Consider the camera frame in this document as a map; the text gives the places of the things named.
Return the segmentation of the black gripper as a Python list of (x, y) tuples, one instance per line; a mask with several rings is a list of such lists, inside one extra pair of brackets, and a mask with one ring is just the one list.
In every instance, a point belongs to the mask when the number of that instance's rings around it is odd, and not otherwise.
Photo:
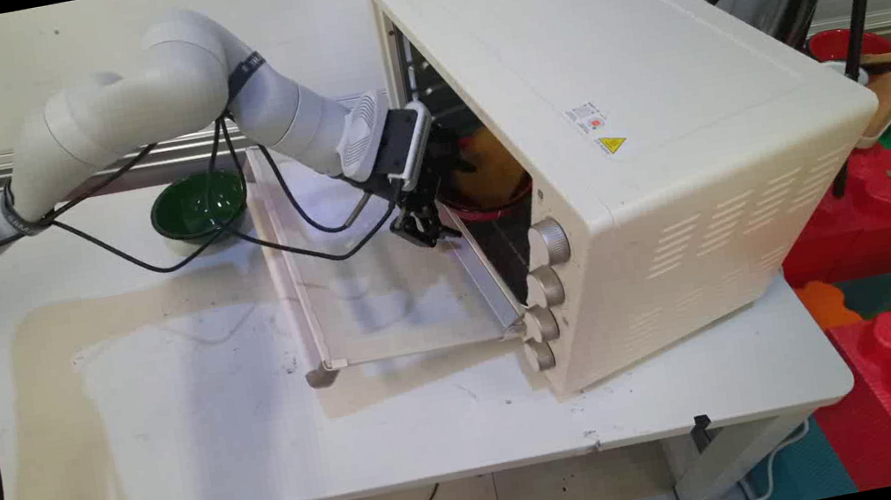
[[(466, 157), (462, 141), (450, 128), (425, 118), (422, 107), (388, 113), (380, 139), (373, 177), (377, 198), (399, 208), (391, 219), (390, 231), (421, 248), (437, 246), (442, 239), (463, 237), (463, 233), (443, 222), (437, 198), (450, 187), (455, 176), (475, 173), (478, 160)], [(421, 148), (418, 163), (410, 175), (414, 184), (405, 191), (404, 167), (414, 148)]]

